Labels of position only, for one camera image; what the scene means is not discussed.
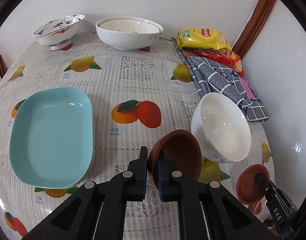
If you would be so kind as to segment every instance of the rectangular tray with rounded corners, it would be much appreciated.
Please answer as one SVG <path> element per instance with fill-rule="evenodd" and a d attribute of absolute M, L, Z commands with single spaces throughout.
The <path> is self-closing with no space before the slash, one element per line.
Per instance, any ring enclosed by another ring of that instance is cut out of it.
<path fill-rule="evenodd" d="M 93 149 L 92 105 L 83 91 L 41 91 L 18 109 L 9 154 L 22 182 L 41 188 L 72 187 L 87 174 Z"/>

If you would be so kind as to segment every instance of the brown bowl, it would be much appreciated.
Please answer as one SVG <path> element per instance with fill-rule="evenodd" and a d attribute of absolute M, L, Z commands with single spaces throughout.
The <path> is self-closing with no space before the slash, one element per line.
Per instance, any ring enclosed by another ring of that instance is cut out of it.
<path fill-rule="evenodd" d="M 198 181 L 202 168 L 202 154 L 195 137 L 186 130 L 175 130 L 161 138 L 148 157 L 147 170 L 150 180 L 158 185 L 157 158 L 163 148 L 165 159 L 172 161 L 176 169 Z"/>
<path fill-rule="evenodd" d="M 245 205 L 256 204 L 265 195 L 265 192 L 254 182 L 254 176 L 258 173 L 263 173 L 270 180 L 269 171 L 261 164 L 248 167 L 237 180 L 236 195 Z"/>

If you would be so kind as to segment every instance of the folded towel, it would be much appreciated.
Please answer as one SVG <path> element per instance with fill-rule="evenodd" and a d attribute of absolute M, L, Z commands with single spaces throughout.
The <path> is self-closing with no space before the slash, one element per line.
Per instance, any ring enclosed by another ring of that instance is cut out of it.
<path fill-rule="evenodd" d="M 245 79 L 229 67 L 213 60 L 204 57 L 184 57 L 176 44 L 176 39 L 172 40 L 183 63 L 189 68 L 200 97 L 210 92 L 221 93 L 240 107 L 248 123 L 269 120 L 265 106 Z"/>

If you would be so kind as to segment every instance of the green label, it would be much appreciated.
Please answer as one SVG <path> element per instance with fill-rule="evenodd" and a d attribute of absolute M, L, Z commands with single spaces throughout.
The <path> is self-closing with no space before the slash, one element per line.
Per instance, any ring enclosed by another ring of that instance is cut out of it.
<path fill-rule="evenodd" d="M 189 30 L 183 31 L 183 32 L 182 32 L 182 36 L 183 36 L 183 37 L 188 37 L 188 38 L 191 37 L 190 31 L 189 31 Z"/>

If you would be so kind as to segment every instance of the yellow chip bag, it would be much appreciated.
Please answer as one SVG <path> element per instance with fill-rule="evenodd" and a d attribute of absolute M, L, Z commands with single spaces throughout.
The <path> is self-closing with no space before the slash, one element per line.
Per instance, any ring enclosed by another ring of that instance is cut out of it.
<path fill-rule="evenodd" d="M 221 32 L 214 29 L 180 29 L 177 34 L 177 46 L 193 49 L 232 50 Z"/>

